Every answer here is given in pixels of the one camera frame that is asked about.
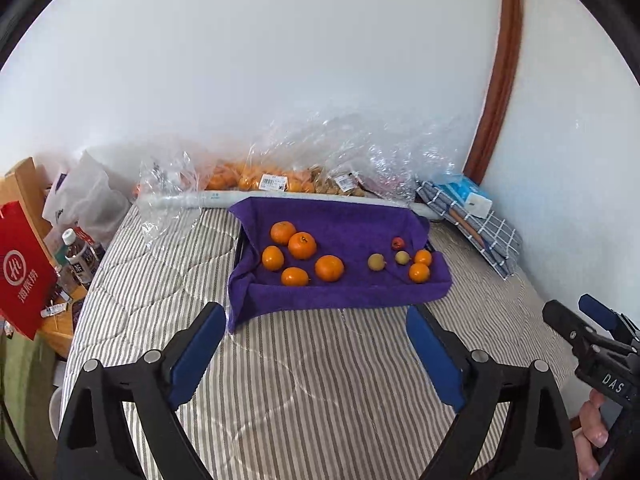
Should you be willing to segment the right hand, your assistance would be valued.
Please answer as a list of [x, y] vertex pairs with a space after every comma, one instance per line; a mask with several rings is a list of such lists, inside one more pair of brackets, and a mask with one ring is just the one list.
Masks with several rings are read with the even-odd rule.
[[603, 448], [608, 442], [608, 430], [600, 413], [605, 400], [606, 397], [602, 393], [592, 389], [589, 399], [582, 404], [578, 412], [580, 429], [574, 434], [574, 445], [580, 480], [591, 479], [597, 474], [599, 463], [593, 456], [593, 449]]

